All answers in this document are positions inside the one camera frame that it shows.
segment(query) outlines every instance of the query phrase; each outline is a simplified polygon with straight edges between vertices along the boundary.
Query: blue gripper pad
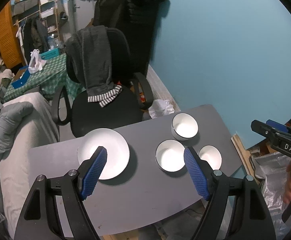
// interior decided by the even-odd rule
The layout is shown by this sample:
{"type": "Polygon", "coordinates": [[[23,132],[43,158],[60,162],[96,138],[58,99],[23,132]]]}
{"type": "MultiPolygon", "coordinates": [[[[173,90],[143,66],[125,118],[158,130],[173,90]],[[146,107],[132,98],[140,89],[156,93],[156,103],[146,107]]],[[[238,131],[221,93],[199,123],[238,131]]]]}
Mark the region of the blue gripper pad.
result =
{"type": "Polygon", "coordinates": [[[80,196],[83,200],[92,194],[101,172],[103,171],[103,168],[106,164],[107,156],[107,151],[105,148],[103,148],[99,153],[99,156],[95,159],[95,162],[92,164],[90,170],[85,175],[83,179],[82,191],[80,192],[80,196]]]}
{"type": "Polygon", "coordinates": [[[198,194],[205,200],[209,200],[210,193],[208,191],[207,179],[188,148],[186,148],[184,151],[183,159],[198,194]]]}
{"type": "Polygon", "coordinates": [[[279,131],[281,131],[281,132],[289,133],[288,128],[287,128],[285,125],[280,124],[280,123],[278,123],[278,122],[275,122],[275,121],[272,121],[272,120],[269,119],[269,120],[266,122],[266,124],[269,125],[269,126],[271,126],[271,127],[273,127],[273,128],[276,128],[277,130],[279,130],[279,131]]]}

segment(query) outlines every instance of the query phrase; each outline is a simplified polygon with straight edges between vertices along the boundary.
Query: wooden wardrobe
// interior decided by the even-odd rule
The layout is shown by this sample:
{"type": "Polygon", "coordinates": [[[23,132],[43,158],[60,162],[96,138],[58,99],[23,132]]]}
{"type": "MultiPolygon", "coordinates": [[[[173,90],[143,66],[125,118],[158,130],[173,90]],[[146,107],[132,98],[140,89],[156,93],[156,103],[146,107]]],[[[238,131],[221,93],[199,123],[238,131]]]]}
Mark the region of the wooden wardrobe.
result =
{"type": "Polygon", "coordinates": [[[0,12],[0,53],[7,68],[22,63],[25,65],[20,44],[15,37],[17,27],[13,26],[11,5],[8,3],[0,12]]]}

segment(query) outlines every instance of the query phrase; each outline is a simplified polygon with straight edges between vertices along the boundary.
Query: blue box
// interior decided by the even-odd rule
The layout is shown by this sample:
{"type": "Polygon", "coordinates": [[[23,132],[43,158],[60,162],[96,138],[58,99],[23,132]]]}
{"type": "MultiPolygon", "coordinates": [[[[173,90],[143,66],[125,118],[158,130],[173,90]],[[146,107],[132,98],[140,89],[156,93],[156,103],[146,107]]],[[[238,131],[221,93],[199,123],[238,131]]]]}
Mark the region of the blue box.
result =
{"type": "Polygon", "coordinates": [[[14,76],[12,80],[12,86],[16,89],[23,86],[30,76],[28,66],[19,69],[18,73],[14,76]]]}
{"type": "Polygon", "coordinates": [[[59,56],[60,55],[60,51],[59,51],[59,48],[56,48],[56,49],[49,50],[47,52],[43,52],[40,55],[41,55],[41,58],[43,60],[47,60],[47,59],[51,59],[51,58],[54,58],[56,56],[59,56]]]}

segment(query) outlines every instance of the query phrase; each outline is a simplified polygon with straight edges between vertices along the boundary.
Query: green checkered tablecloth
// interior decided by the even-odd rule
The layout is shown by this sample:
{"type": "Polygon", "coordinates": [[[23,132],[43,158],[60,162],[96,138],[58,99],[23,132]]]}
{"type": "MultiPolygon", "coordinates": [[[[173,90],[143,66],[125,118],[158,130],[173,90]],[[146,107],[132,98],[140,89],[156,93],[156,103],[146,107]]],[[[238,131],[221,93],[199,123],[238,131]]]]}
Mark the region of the green checkered tablecloth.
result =
{"type": "Polygon", "coordinates": [[[42,94],[47,100],[51,100],[56,89],[65,86],[68,95],[74,99],[83,90],[82,85],[73,82],[66,71],[66,56],[62,54],[49,59],[41,71],[31,74],[25,85],[14,89],[12,84],[7,88],[4,95],[4,102],[10,101],[23,95],[24,92],[40,85],[42,94]]]}

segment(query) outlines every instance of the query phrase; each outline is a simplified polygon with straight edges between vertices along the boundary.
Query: black office chair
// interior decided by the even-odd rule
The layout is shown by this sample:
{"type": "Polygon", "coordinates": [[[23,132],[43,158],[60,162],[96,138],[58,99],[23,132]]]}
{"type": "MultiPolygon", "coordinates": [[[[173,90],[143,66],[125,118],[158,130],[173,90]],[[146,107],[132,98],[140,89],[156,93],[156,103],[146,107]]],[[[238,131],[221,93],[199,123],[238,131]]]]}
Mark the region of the black office chair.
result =
{"type": "MultiPolygon", "coordinates": [[[[53,97],[53,121],[57,125],[66,125],[70,122],[75,137],[82,137],[97,128],[114,129],[141,122],[142,109],[148,109],[153,102],[152,90],[146,78],[141,73],[133,73],[129,46],[123,32],[115,28],[108,28],[107,34],[112,56],[112,79],[120,81],[123,85],[121,93],[103,108],[98,102],[88,102],[87,92],[84,91],[75,98],[71,109],[64,86],[58,88],[53,97]],[[142,89],[145,102],[141,101],[139,87],[142,89]],[[67,117],[64,120],[61,120],[59,116],[59,102],[62,95],[64,95],[67,109],[67,117]]],[[[68,76],[72,81],[79,83],[72,64],[68,60],[67,57],[68,76]]]]}

